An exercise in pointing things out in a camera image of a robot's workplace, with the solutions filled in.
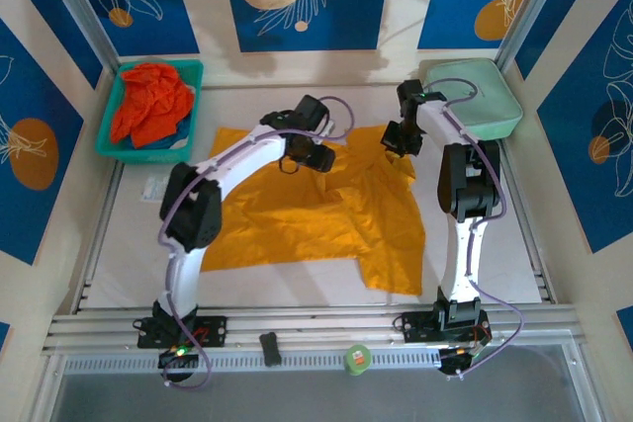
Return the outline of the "green tape roll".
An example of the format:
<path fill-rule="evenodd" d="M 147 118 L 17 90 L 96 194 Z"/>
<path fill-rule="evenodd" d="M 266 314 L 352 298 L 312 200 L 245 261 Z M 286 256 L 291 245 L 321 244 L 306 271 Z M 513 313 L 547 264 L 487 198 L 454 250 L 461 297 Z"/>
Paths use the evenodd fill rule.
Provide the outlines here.
<path fill-rule="evenodd" d="M 344 358 L 345 370 L 352 376 L 360 376 L 371 366 L 372 356 L 370 350 L 361 344 L 350 347 Z"/>

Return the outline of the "orange t-shirt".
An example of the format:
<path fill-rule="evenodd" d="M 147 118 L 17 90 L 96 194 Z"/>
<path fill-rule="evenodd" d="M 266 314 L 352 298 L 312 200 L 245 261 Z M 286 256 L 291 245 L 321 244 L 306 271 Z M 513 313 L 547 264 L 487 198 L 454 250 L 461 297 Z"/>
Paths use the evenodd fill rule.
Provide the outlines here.
<path fill-rule="evenodd" d="M 111 121 L 110 140 L 129 139 L 135 149 L 172 139 L 191 115 L 194 92 L 167 63 L 141 63 L 121 74 L 122 104 Z"/>

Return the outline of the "white and blue sachet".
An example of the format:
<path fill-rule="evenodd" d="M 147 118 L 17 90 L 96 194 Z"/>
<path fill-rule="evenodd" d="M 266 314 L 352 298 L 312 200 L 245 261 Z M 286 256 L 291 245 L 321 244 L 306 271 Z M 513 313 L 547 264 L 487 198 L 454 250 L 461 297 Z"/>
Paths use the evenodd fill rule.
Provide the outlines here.
<path fill-rule="evenodd" d="M 145 180 L 140 200 L 144 203 L 161 203 L 169 182 L 168 176 L 149 175 Z"/>

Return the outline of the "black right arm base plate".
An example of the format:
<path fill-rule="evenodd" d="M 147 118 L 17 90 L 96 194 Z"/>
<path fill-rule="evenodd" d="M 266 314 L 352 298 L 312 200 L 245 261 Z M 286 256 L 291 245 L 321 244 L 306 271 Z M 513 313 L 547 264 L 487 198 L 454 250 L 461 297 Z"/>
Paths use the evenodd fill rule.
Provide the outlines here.
<path fill-rule="evenodd" d="M 433 311 L 404 312 L 395 318 L 393 326 L 404 335 L 406 343 L 487 345 L 493 340 L 490 329 L 482 324 L 441 329 L 440 314 Z"/>

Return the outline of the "blue cloth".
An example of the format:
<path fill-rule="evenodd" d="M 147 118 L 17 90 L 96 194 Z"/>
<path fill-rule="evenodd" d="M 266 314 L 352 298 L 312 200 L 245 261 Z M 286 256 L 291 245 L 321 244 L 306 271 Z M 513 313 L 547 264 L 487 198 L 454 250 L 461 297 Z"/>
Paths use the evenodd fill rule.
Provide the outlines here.
<path fill-rule="evenodd" d="M 144 145 L 141 149 L 154 150 L 180 148 L 188 140 L 190 128 L 191 117 L 188 116 L 178 123 L 175 133 L 165 136 L 158 141 Z"/>

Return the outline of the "yellow t-shirt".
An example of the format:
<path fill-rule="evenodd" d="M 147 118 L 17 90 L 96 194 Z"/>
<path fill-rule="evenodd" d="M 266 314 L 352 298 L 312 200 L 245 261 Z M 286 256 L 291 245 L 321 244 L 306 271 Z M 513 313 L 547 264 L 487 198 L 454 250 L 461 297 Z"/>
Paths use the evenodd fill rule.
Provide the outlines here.
<path fill-rule="evenodd" d="M 327 173 L 268 164 L 238 185 L 203 271 L 355 259 L 367 288 L 421 295 L 425 230 L 411 190 L 415 171 L 382 146 L 383 131 L 360 127 L 333 144 Z"/>

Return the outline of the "small black clip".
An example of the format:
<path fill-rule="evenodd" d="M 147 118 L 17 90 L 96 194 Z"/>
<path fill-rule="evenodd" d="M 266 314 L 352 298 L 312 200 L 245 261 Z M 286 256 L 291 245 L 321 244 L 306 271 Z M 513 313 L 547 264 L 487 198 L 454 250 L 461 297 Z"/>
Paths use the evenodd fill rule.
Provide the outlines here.
<path fill-rule="evenodd" d="M 268 332 L 259 336 L 263 352 L 264 365 L 267 368 L 281 366 L 282 356 L 279 351 L 278 339 L 275 332 Z"/>

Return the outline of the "mint green zip case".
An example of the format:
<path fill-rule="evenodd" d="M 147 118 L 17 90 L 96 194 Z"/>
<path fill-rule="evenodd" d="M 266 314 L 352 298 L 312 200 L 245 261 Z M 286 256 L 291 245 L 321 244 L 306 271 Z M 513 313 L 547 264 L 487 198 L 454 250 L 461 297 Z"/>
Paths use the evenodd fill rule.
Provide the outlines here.
<path fill-rule="evenodd" d="M 451 113 L 483 140 L 509 137 L 523 117 L 496 64 L 487 58 L 436 64 L 427 70 L 423 85 L 441 92 Z"/>

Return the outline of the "aluminium mounting rail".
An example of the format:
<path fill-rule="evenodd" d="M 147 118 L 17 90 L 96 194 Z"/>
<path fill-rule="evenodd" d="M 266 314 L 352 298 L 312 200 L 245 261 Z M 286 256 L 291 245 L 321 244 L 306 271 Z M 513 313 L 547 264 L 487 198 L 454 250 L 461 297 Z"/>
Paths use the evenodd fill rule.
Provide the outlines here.
<path fill-rule="evenodd" d="M 227 318 L 225 349 L 255 350 L 259 336 L 277 334 L 280 349 L 341 349 L 364 343 L 371 348 L 399 347 L 404 336 L 394 320 L 404 312 L 428 310 L 427 305 L 345 305 L 317 307 L 202 307 L 198 314 Z M 586 340 L 575 309 L 569 304 L 522 304 L 525 326 L 516 343 L 541 344 L 559 337 Z M 149 315 L 147 308 L 93 309 L 52 318 L 42 351 L 46 355 L 133 353 L 136 319 Z"/>

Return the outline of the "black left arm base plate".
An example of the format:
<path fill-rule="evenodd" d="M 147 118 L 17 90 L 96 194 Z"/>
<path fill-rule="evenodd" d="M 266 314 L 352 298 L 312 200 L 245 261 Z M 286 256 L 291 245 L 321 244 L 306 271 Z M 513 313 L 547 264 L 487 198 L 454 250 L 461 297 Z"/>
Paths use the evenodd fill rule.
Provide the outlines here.
<path fill-rule="evenodd" d="M 224 316 L 187 316 L 182 323 L 203 348 L 220 348 L 225 344 L 226 322 Z M 167 316 L 136 319 L 133 328 L 138 332 L 137 346 L 142 349 L 170 349 L 186 344 L 190 339 L 182 331 L 176 320 Z"/>

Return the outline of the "teal plastic basket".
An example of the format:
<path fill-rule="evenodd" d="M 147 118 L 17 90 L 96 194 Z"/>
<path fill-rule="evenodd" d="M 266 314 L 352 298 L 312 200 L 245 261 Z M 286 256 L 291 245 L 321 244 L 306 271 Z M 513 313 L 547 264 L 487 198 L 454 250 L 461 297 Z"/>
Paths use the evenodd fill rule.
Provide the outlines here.
<path fill-rule="evenodd" d="M 95 139 L 95 150 L 103 156 L 132 164 L 175 163 L 187 161 L 191 157 L 196 136 L 196 122 L 199 112 L 199 100 L 201 96 L 204 72 L 203 63 L 197 59 L 157 59 L 150 60 L 149 63 L 163 63 L 174 66 L 179 73 L 180 78 L 193 94 L 193 108 L 191 113 L 188 115 L 191 117 L 191 128 L 188 140 L 180 148 L 147 150 L 134 148 L 131 139 L 126 138 L 119 143 L 114 143 L 110 139 L 113 117 L 119 106 L 123 103 L 126 93 L 122 74 L 132 70 L 135 66 L 142 64 L 142 61 L 139 60 L 124 62 L 115 75 L 110 96 L 103 113 L 103 119 L 97 133 L 97 138 Z"/>

